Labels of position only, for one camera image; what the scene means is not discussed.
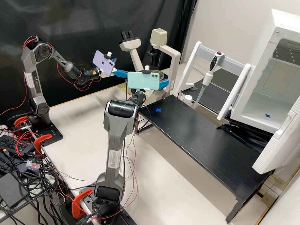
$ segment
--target gray robot arm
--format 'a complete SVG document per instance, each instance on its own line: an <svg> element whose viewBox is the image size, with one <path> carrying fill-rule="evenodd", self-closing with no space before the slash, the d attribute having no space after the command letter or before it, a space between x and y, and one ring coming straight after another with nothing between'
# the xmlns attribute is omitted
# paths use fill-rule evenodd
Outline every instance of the gray robot arm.
<svg viewBox="0 0 300 225"><path fill-rule="evenodd" d="M64 72L79 85L84 85L90 80L99 78L101 72L98 69L80 71L72 62L66 61L48 42L39 39L38 36L29 39L24 44L21 56L29 89L29 105L36 116L43 117L42 121L38 119L37 123L42 122L47 126L50 124L49 106L43 96L37 64L45 59L53 58L62 66Z"/></svg>
<svg viewBox="0 0 300 225"><path fill-rule="evenodd" d="M94 194L97 200L93 202L95 208L105 205L100 211L101 216L112 215L120 208L125 190L125 178L119 173L123 141L126 135L132 134L138 110L145 100L145 94L137 91L131 100L110 100L106 104L104 113L104 128L108 132L106 171L100 174L96 181Z"/></svg>

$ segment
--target black mounting plate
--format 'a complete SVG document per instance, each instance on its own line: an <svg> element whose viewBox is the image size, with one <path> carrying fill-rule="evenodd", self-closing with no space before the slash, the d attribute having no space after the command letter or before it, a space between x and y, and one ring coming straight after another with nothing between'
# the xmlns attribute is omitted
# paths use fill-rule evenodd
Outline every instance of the black mounting plate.
<svg viewBox="0 0 300 225"><path fill-rule="evenodd" d="M33 132L39 134L40 136L45 135L45 134L51 134L52 135L52 138L41 142L41 145L43 147L63 139L62 133L56 128L56 126L52 122L50 122L50 127L49 128L44 129L44 130L35 130L35 131L33 130Z"/></svg>
<svg viewBox="0 0 300 225"><path fill-rule="evenodd" d="M79 193L87 190L87 189L90 189L91 187L86 187L84 189L82 189ZM96 200L96 196L94 195L94 193L92 193L91 195L85 197L83 199L84 203L86 204L86 206L88 207L88 209L93 212L93 207L92 207L92 202ZM115 224L110 224L110 225L137 225L134 220L131 218L131 216L126 212L126 210L123 210L122 212L120 212L118 215L117 215L117 220L116 220L116 223Z"/></svg>

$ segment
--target red clamp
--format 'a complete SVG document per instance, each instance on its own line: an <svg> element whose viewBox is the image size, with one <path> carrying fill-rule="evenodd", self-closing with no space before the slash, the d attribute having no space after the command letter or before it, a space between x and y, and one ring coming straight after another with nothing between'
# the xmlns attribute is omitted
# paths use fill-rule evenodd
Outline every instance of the red clamp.
<svg viewBox="0 0 300 225"><path fill-rule="evenodd" d="M42 152L41 151L41 142L47 140L47 139L50 139L52 138L52 135L51 134L45 134L43 136L40 136L38 137L37 139L35 139L35 141L33 142L33 144L35 145L35 148L37 150L35 150L35 154L36 155L40 155L40 153Z"/></svg>
<svg viewBox="0 0 300 225"><path fill-rule="evenodd" d="M20 117L20 118L16 119L16 121L14 122L14 126L15 127L21 126L22 123L27 121L27 120L28 120L27 116ZM20 136L22 136L23 132L18 131L18 132L16 132L16 134L20 137ZM28 134L28 137L27 137L27 134L24 135L24 138L30 138L30 137L31 137L31 134Z"/></svg>
<svg viewBox="0 0 300 225"><path fill-rule="evenodd" d="M82 211L80 207L80 201L83 200L88 195L93 194L93 190L91 188L81 192L78 196L74 198L72 201L72 215L75 219L84 215L84 211Z"/></svg>

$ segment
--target purple smartphone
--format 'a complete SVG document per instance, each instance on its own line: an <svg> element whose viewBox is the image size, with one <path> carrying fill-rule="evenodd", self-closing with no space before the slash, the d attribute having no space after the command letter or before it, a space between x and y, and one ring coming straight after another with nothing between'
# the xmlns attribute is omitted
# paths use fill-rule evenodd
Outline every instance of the purple smartphone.
<svg viewBox="0 0 300 225"><path fill-rule="evenodd" d="M106 75L110 76L112 70L115 66L115 63L110 59L106 59L104 55L100 51L95 52L95 56L93 58L93 64L101 69Z"/></svg>

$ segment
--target black curtain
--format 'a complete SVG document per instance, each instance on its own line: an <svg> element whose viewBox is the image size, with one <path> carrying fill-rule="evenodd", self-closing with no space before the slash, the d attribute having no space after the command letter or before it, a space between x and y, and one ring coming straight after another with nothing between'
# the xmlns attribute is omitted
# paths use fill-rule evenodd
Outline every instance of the black curtain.
<svg viewBox="0 0 300 225"><path fill-rule="evenodd" d="M25 96L22 45L31 35L49 41L66 60L93 68L93 53L112 52L116 67L134 71L128 52L121 51L120 32L132 30L140 37L138 53L143 65L149 64L151 30L168 32L168 45L182 51L195 0L2 0L0 35L0 113L18 106ZM170 65L162 56L160 69ZM48 105L60 104L124 82L115 76L92 84L85 92L64 81L54 60L37 65L43 94ZM0 116L0 124L29 110L27 100L18 109Z"/></svg>

